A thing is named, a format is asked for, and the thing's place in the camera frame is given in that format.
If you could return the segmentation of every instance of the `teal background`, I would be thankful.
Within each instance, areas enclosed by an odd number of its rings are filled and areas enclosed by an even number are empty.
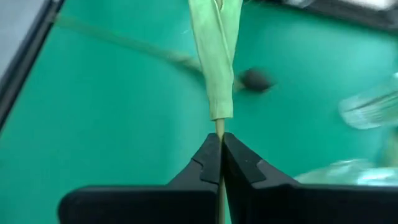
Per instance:
[[[66,0],[60,13],[196,54],[183,0]],[[353,129],[337,105],[396,72],[397,43],[354,24],[244,5],[234,68],[262,68],[275,86],[235,93],[226,129],[291,176],[378,160],[387,130]],[[166,184],[213,130],[194,76],[54,26],[1,133],[0,223],[56,223],[61,197],[88,184]]]

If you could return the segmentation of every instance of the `plastic bag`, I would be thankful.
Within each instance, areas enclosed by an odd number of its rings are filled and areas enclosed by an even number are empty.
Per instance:
[[[338,161],[295,178],[303,184],[397,186],[398,167],[374,168],[364,159]]]

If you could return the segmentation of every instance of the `clear glass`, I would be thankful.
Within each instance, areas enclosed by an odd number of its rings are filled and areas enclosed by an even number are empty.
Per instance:
[[[386,83],[341,101],[339,110],[358,129],[398,124],[398,73]]]

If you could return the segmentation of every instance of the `green surface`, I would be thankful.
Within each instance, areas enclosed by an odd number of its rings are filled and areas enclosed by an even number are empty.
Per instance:
[[[67,0],[62,14],[195,54],[183,0]],[[234,67],[262,67],[276,85],[235,94],[226,129],[289,175],[375,160],[385,129],[350,128],[337,104],[396,71],[397,43],[363,27],[245,5]],[[205,89],[192,76],[54,27],[1,134],[0,223],[56,223],[59,199],[88,184],[165,184],[213,130]]]

